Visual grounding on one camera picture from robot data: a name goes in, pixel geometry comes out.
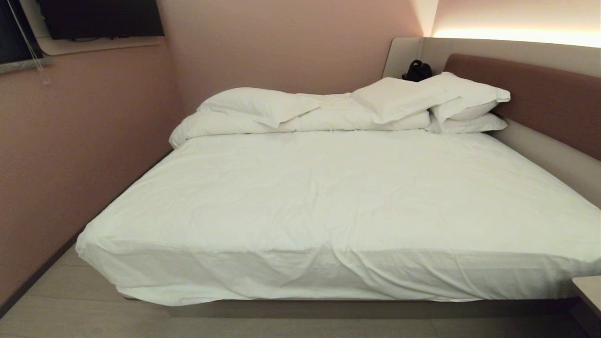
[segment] white bed sheet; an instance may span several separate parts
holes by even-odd
[[[601,212],[490,136],[188,140],[80,235],[119,292],[215,300],[519,300],[601,274]]]

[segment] bed base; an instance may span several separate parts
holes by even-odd
[[[570,311],[578,298],[495,300],[468,303],[432,301],[216,301],[168,307],[176,318],[424,319],[554,315]]]

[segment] floor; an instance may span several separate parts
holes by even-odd
[[[586,338],[569,315],[480,319],[171,318],[126,301],[70,249],[0,319],[0,338],[413,337]]]

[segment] wall-mounted tv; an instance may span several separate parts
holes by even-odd
[[[164,36],[156,0],[38,0],[54,39]]]

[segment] black bag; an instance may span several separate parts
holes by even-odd
[[[419,82],[432,77],[432,68],[429,64],[420,60],[415,60],[409,66],[406,74],[403,74],[403,80]]]

